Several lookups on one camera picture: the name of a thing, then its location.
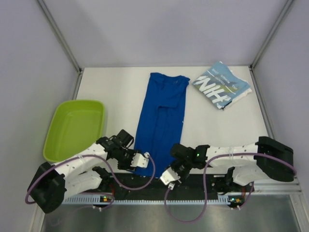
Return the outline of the royal blue t-shirt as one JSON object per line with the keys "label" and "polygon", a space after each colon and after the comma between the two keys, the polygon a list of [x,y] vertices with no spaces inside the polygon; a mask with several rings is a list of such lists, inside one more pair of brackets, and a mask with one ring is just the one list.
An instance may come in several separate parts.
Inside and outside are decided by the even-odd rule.
{"label": "royal blue t-shirt", "polygon": [[182,75],[150,74],[134,148],[148,152],[154,164],[145,169],[137,168],[136,175],[159,178],[174,161],[170,150],[181,140],[189,81]]}

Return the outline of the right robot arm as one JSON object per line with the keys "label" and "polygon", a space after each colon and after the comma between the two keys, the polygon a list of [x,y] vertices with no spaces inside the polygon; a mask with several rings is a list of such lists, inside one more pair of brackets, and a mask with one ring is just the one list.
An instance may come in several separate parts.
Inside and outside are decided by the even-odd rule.
{"label": "right robot arm", "polygon": [[218,193],[239,191],[259,180],[292,182],[296,175],[293,149],[266,136],[236,147],[199,145],[191,148],[174,144],[170,155],[175,160],[160,176],[170,189],[182,184],[192,169],[203,170],[213,177],[211,188]]}

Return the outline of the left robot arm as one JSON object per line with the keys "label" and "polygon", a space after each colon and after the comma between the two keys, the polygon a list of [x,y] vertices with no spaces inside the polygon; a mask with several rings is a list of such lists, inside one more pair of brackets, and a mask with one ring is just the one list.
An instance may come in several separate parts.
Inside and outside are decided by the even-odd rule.
{"label": "left robot arm", "polygon": [[111,193],[112,167],[102,168],[100,163],[116,160],[117,168],[125,171],[148,165],[148,155],[129,148],[133,141],[133,136],[121,130],[112,137],[97,139],[90,147],[62,162],[41,164],[27,189],[26,203],[37,204],[47,214],[76,194]]}

